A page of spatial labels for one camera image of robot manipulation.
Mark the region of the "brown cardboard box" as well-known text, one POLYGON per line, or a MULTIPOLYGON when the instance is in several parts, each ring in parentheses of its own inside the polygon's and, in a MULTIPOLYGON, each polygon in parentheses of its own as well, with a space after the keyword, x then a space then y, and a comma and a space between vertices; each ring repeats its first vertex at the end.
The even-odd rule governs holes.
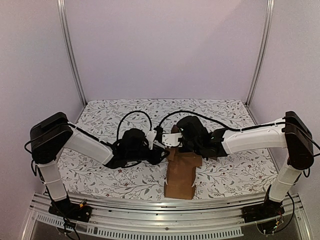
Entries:
POLYGON ((201 167, 203 159, 194 152, 181 152, 178 147, 167 149, 168 165, 164 196, 179 200, 192 200, 195 191, 196 168, 201 167))

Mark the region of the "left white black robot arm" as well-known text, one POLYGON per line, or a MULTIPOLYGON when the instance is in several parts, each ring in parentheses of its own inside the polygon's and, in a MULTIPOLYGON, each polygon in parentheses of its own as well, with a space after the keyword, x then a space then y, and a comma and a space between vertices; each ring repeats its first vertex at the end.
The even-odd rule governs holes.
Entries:
POLYGON ((85 155, 109 169, 128 168, 147 161, 157 165, 169 156, 169 151, 153 143, 155 132, 144 133, 137 128, 124 132, 114 143, 104 142, 68 121, 63 112, 57 112, 30 130, 28 152, 40 173, 51 202, 63 216, 74 213, 74 205, 61 179, 56 159, 69 149, 85 155))

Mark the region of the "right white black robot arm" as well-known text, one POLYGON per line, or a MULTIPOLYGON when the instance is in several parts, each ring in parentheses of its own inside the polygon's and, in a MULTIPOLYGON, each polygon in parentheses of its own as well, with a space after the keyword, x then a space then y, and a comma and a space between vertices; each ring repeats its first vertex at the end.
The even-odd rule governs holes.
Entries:
POLYGON ((263 125, 242 129, 228 127, 209 132, 196 116, 186 116, 176 124, 182 147, 203 158, 226 157, 247 150, 286 148, 288 158, 275 181, 268 187, 258 213, 269 218, 278 210, 302 172, 314 163, 312 134, 293 111, 263 125))

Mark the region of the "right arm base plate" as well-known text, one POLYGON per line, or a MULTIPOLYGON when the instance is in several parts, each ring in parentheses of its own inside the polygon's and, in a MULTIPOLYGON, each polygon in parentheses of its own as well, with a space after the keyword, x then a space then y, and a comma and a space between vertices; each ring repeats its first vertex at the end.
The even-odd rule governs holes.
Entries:
POLYGON ((241 208, 241 217, 245 223, 256 222, 268 218, 277 217, 285 213, 281 203, 259 203, 241 208))

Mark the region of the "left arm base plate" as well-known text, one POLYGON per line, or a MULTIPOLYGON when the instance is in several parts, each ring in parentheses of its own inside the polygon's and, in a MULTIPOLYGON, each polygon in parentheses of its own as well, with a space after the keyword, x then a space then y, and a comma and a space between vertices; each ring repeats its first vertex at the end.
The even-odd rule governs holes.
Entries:
POLYGON ((70 220, 88 223, 93 208, 88 205, 81 206, 80 203, 72 203, 69 199, 52 201, 48 212, 52 215, 66 217, 70 220))

